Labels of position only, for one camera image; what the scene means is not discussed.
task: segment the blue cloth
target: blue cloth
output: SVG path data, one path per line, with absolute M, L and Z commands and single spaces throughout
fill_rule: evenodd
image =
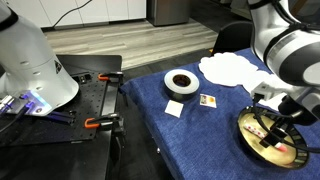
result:
M 261 70 L 271 73 L 249 49 L 238 51 Z M 138 106 L 161 154 L 176 179 L 312 179 L 320 177 L 320 155 L 311 154 L 308 165 L 287 170 L 260 161 L 243 151 L 238 138 L 240 111 L 252 105 L 242 86 L 234 88 L 207 81 L 199 63 L 182 66 L 200 80 L 198 95 L 186 102 L 180 118 L 164 113 L 169 97 L 163 90 L 168 71 L 136 78 L 121 89 Z M 216 97 L 217 108 L 199 105 L 199 94 Z M 305 140 L 320 146 L 320 124 L 298 127 Z

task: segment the black cable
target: black cable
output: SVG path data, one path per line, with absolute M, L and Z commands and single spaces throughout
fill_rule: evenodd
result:
M 257 111 L 257 107 L 256 107 L 256 103 L 258 103 L 260 100 L 260 98 L 258 99 L 256 96 L 253 99 L 253 112 L 254 112 L 254 117 L 255 119 L 258 121 L 259 125 L 271 136 L 273 136 L 274 138 L 277 139 L 278 142 L 284 143 L 288 146 L 291 146 L 293 148 L 299 149 L 299 150 L 303 150 L 303 151 L 309 151 L 311 153 L 320 153 L 320 148 L 312 148 L 312 147 L 303 147 L 303 146 L 297 146 L 295 144 L 292 144 L 289 141 L 286 141 L 285 139 L 279 138 L 276 134 L 274 134 L 273 132 L 271 132 L 269 130 L 269 128 L 267 128 L 267 126 L 264 124 L 264 122 L 261 119 L 261 116 L 259 115 L 258 111 Z
M 66 12 L 64 15 L 61 16 L 61 18 L 52 26 L 52 28 L 56 27 L 56 25 L 62 20 L 62 18 L 64 18 L 66 15 L 68 15 L 69 13 L 71 13 L 72 11 L 78 10 L 83 8 L 84 6 L 86 6 L 87 4 L 89 4 L 92 0 L 89 0 L 88 2 L 84 3 L 82 6 L 71 9 L 70 11 Z
M 307 25 L 308 30 L 320 31 L 320 27 L 317 25 Z
M 292 116 L 289 116 L 289 115 L 276 114 L 276 113 L 270 113 L 270 112 L 263 112 L 263 113 L 260 113 L 259 115 L 273 115 L 273 116 L 276 116 L 276 117 L 287 118 L 287 119 L 292 119 L 293 118 Z
M 287 13 L 287 11 L 282 7 L 279 1 L 275 2 L 274 7 L 281 17 L 284 16 L 289 21 L 289 24 L 299 23 Z
M 25 105 L 10 123 L 8 123 L 7 125 L 5 125 L 3 128 L 0 129 L 0 133 L 8 129 L 13 123 L 17 122 L 24 114 L 26 114 L 26 112 L 28 112 L 29 109 L 30 109 L 30 106 Z

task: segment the crumpled paper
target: crumpled paper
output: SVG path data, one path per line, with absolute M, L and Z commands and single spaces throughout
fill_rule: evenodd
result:
M 217 53 L 213 57 L 202 58 L 199 69 L 208 81 L 234 87 L 242 85 L 258 67 L 234 53 Z
M 242 85 L 249 94 L 263 81 L 272 81 L 281 86 L 285 84 L 276 75 L 258 70 L 246 58 L 234 53 L 216 53 L 213 57 L 204 57 L 199 69 L 208 81 L 228 87 Z M 260 100 L 259 103 L 278 111 L 278 105 L 285 95 L 281 93 L 268 101 Z

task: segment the robotic arm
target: robotic arm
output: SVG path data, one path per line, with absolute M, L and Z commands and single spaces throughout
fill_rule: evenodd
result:
M 0 107 L 13 99 L 8 112 L 18 113 L 21 105 L 32 102 L 34 107 L 27 114 L 45 116 L 75 97 L 79 85 L 63 68 L 41 29 L 2 1 L 0 42 L 0 64 L 5 70 L 0 78 Z
M 316 26 L 303 24 L 289 12 L 287 0 L 248 0 L 254 23 L 252 50 L 287 83 L 263 82 L 251 93 L 265 100 L 280 92 L 288 96 L 281 114 L 300 111 L 294 123 L 310 125 L 320 118 L 320 34 Z

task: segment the round tray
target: round tray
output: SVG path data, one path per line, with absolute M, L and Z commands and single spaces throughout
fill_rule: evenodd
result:
M 257 107 L 257 111 L 258 113 L 271 112 L 261 107 Z M 287 152 L 282 152 L 273 146 L 264 148 L 262 145 L 260 145 L 259 142 L 261 139 L 244 128 L 244 124 L 250 124 L 260 132 L 266 133 L 266 131 L 253 117 L 254 113 L 252 107 L 246 107 L 243 109 L 238 117 L 238 128 L 241 140 L 255 156 L 267 163 L 271 163 L 286 169 L 300 169 L 308 163 L 309 152 L 307 151 L 298 150 L 286 144 L 283 145 L 287 147 Z M 273 115 L 262 115 L 261 119 L 265 125 L 270 128 L 274 121 L 278 120 L 278 117 Z M 305 140 L 294 126 L 289 128 L 287 133 L 288 136 L 285 138 L 285 140 L 294 143 L 295 145 L 307 146 Z

